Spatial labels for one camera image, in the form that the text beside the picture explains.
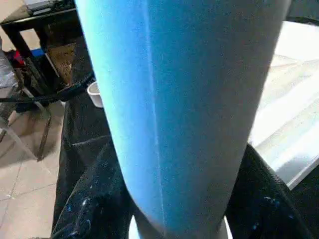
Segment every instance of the beige floor tile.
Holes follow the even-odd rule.
[[[0,229],[1,239],[49,237],[55,185],[11,199]]]
[[[9,200],[0,201],[0,228],[2,225],[2,220],[5,214],[6,208],[8,206],[8,203],[9,203]]]
[[[23,155],[10,137],[0,142],[0,200],[10,198]]]
[[[63,114],[60,114],[60,111],[63,112],[64,108],[55,104],[50,107],[50,110],[54,116],[44,148],[44,159],[40,162],[25,159],[22,162],[13,196],[56,183],[59,169],[63,116]],[[36,121],[36,124],[32,126],[29,125],[27,130],[21,133],[23,135],[22,139],[33,152],[37,152],[45,126],[45,119],[40,115],[40,112],[34,113],[29,117],[35,117],[35,119],[29,120],[28,122]]]

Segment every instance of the white surface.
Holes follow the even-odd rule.
[[[318,43],[319,27],[285,21],[275,54],[301,61],[319,59]]]
[[[249,142],[290,189],[319,164],[319,27],[285,22]]]

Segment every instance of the chair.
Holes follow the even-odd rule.
[[[0,50],[0,89],[4,89],[4,95],[2,97],[17,97],[22,93],[25,93],[28,97],[32,98],[32,93],[23,85],[23,81],[18,79],[14,73],[13,67],[10,65],[8,59],[4,53]],[[23,149],[31,158],[40,161],[42,159],[44,145],[46,143],[47,134],[51,123],[51,113],[48,109],[43,107],[39,102],[35,102],[36,106],[47,117],[47,122],[42,135],[39,150],[36,155],[21,141],[19,136],[12,130],[9,124],[9,117],[13,113],[16,107],[16,103],[0,103],[0,139],[7,133],[16,144]]]

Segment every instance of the black table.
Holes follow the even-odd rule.
[[[44,93],[47,94],[54,92],[54,89],[52,88],[52,80],[50,80],[50,76],[45,75],[43,70],[40,68],[20,32],[34,28],[35,32],[40,38],[40,41],[42,41],[46,38],[46,34],[43,31],[44,26],[62,20],[66,21],[68,19],[76,19],[78,21],[78,16],[75,8],[31,16],[28,13],[27,7],[21,6],[18,10],[13,12],[10,16],[8,16],[0,23],[1,27],[8,35],[13,45],[19,51],[20,55],[24,58],[27,66],[30,68],[32,74],[36,78],[39,87],[43,90]],[[54,72],[51,63],[48,62],[48,64],[46,65],[51,66],[51,72]]]

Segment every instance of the metal chair leg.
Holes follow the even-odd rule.
[[[22,88],[22,91],[29,96],[30,98],[33,98],[33,94],[25,87]],[[45,128],[44,128],[44,132],[41,138],[41,143],[39,146],[39,150],[37,152],[37,161],[41,161],[42,160],[42,156],[43,156],[43,151],[44,151],[44,146],[47,140],[47,136],[48,136],[48,132],[49,132],[49,128],[50,128],[50,124],[51,124],[51,112],[45,108],[40,102],[34,102],[36,106],[38,106],[38,108],[43,112],[43,114],[47,117],[47,122],[45,124]]]
[[[16,144],[22,148],[31,158],[38,160],[38,158],[32,153],[32,151],[21,141],[18,135],[10,128],[3,128],[8,135],[16,142]]]

